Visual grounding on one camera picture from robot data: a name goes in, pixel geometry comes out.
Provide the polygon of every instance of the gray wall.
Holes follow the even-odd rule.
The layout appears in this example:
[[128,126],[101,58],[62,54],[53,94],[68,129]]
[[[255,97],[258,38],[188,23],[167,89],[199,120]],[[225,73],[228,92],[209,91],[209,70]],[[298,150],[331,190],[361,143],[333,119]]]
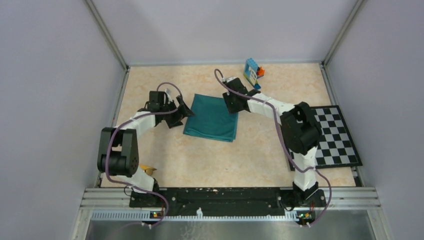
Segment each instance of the gray wall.
[[0,3],[0,239],[70,238],[123,70],[81,0]]
[[356,0],[94,0],[130,65],[324,59]]
[[370,0],[329,66],[396,239],[423,239],[424,1]]

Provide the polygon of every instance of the wire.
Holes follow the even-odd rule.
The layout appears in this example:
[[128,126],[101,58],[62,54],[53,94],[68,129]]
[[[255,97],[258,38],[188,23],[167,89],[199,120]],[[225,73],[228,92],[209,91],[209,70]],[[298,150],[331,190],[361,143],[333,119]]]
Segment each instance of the wire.
[[123,187],[123,194],[127,195],[128,197],[131,197],[131,195],[128,195],[127,192],[125,191],[127,189],[127,186]]
[[[177,89],[177,91],[179,92],[180,96],[183,97],[182,94],[181,94],[180,89],[176,85],[174,85],[173,83],[163,82],[163,83],[159,84],[159,86],[157,88],[159,89],[159,87],[162,86],[162,85],[164,85],[164,84],[169,84],[169,85],[172,85],[173,87],[175,87]],[[110,160],[110,157],[111,157],[112,145],[113,145],[115,136],[117,135],[117,133],[119,132],[119,130],[122,129],[127,124],[131,123],[132,121],[137,120],[137,119],[140,119],[140,118],[143,118],[143,117],[151,116],[151,115],[167,115],[167,114],[173,114],[176,111],[178,111],[178,108],[176,108],[176,109],[174,109],[172,111],[166,111],[166,112],[149,112],[149,113],[138,115],[138,116],[136,116],[136,117],[134,117],[134,118],[132,118],[130,120],[127,120],[127,121],[123,122],[122,124],[120,124],[119,126],[117,126],[115,128],[115,131],[113,131],[112,136],[110,136],[109,145],[107,146],[106,161],[105,161],[105,170],[104,170],[104,172],[106,173],[107,180],[109,180],[111,183],[123,184],[123,185],[126,185],[126,186],[131,186],[133,189],[136,189],[136,190],[138,190],[140,192],[145,192],[147,194],[152,194],[152,195],[158,196],[159,198],[161,198],[165,202],[165,205],[166,205],[165,212],[163,213],[163,215],[161,216],[161,218],[159,219],[159,221],[157,221],[156,223],[154,223],[152,225],[150,225],[150,224],[148,225],[150,228],[153,228],[153,227],[159,225],[164,220],[164,218],[168,214],[170,204],[169,204],[169,202],[167,201],[167,199],[163,195],[161,195],[161,194],[159,194],[157,192],[149,191],[149,190],[146,190],[146,189],[142,189],[142,188],[140,188],[138,186],[134,186],[132,184],[129,184],[128,182],[113,180],[111,178],[110,173],[109,173],[109,160]],[[122,229],[124,229],[124,228],[126,228],[128,226],[135,225],[135,224],[141,224],[142,226],[144,225],[143,222],[141,222],[141,223],[140,222],[130,222],[130,223],[128,223],[128,224],[126,224],[126,225],[124,225],[124,226],[116,229],[106,239],[109,239],[111,236],[113,236],[114,234],[116,234],[120,230],[122,230]]]
[[315,202],[311,201],[309,206],[309,212],[312,213],[314,211],[314,208],[315,208]]
[[165,81],[165,82],[162,82],[161,84],[159,84],[158,86],[157,86],[157,88],[156,88],[156,91],[159,91],[159,88],[162,86],[162,85],[171,85],[171,86],[173,86],[177,91],[178,91],[178,93],[179,93],[179,95],[181,96],[181,98],[183,97],[183,94],[181,93],[181,91],[180,91],[180,89],[175,85],[175,84],[173,84],[172,82],[168,82],[168,81]]
[[293,209],[295,209],[295,206],[293,204],[290,206],[290,209],[287,209],[286,205],[284,205],[284,201],[280,200],[279,202],[281,203],[284,210],[286,210],[287,212],[291,212],[291,211],[293,211]]
[[259,98],[256,98],[256,97],[252,97],[252,96],[248,96],[248,95],[244,95],[242,93],[239,93],[239,92],[234,91],[233,89],[227,87],[222,82],[222,80],[224,79],[224,75],[221,72],[221,70],[219,70],[218,68],[216,68],[213,71],[213,73],[215,74],[215,78],[219,82],[219,84],[221,84],[221,86],[223,86],[227,91],[229,91],[229,92],[231,92],[231,93],[233,93],[235,95],[238,95],[240,97],[243,97],[243,98],[246,98],[246,99],[250,99],[250,100],[255,100],[255,101],[258,101],[260,103],[263,103],[263,104],[266,104],[266,105],[270,106],[271,109],[272,109],[273,116],[274,116],[275,129],[277,130],[278,139],[279,139],[279,142],[281,144],[282,149],[284,150],[285,155],[287,156],[288,161],[300,173],[306,173],[309,170],[314,170],[320,177],[322,177],[327,182],[327,184],[328,184],[328,190],[329,190],[328,201],[327,201],[327,204],[325,205],[324,209],[322,210],[321,214],[315,219],[315,221],[313,223],[311,223],[309,225],[309,227],[313,226],[319,219],[321,219],[322,215],[326,212],[327,208],[330,205],[331,198],[332,198],[332,187],[331,187],[330,181],[328,180],[328,178],[326,178],[324,175],[322,175],[315,167],[309,166],[309,167],[307,167],[307,168],[305,168],[305,169],[302,170],[302,169],[300,169],[296,165],[295,161],[293,161],[292,156],[289,154],[289,151],[287,151],[287,149],[285,147],[286,145],[284,144],[283,133],[281,132],[280,124],[278,123],[278,119],[277,119],[277,110],[274,107],[274,105],[272,105],[271,103],[269,103],[269,102],[267,102],[265,100],[262,100],[262,99],[259,99]]

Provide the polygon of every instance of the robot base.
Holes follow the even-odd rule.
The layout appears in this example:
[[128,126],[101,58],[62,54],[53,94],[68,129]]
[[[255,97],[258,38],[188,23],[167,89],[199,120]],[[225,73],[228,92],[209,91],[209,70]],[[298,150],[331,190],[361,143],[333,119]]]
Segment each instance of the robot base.
[[297,202],[299,204],[307,204],[310,203],[311,200],[309,198],[311,198],[315,192],[318,191],[318,182],[316,181],[315,184],[306,189],[305,191],[302,191],[302,189],[300,189],[298,186],[296,186],[296,184],[293,182],[293,192],[296,194],[297,197]]
[[[168,187],[159,188],[156,192],[169,202],[168,216],[196,216],[199,208],[204,216],[211,217],[283,216],[289,208],[309,207],[312,201],[316,208],[326,205],[321,189],[315,191],[303,205],[295,201],[292,197],[295,191],[288,187]],[[131,193],[129,202],[131,208],[162,208],[164,204],[155,195],[136,192]]]

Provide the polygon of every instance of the teal towel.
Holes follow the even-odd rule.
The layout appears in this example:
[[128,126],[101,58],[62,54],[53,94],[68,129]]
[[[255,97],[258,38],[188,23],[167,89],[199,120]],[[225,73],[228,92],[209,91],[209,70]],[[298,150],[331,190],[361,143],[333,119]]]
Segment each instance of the teal towel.
[[184,134],[199,138],[232,142],[236,139],[238,113],[229,114],[223,98],[194,95]]

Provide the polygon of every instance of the black and white chessboard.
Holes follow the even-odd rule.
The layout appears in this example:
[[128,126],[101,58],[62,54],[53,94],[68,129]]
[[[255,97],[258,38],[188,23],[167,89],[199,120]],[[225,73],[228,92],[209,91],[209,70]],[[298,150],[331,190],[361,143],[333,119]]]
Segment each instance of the black and white chessboard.
[[[316,168],[362,166],[339,106],[315,106],[311,109],[322,128],[316,151]],[[291,163],[289,166],[290,170],[295,170]]]

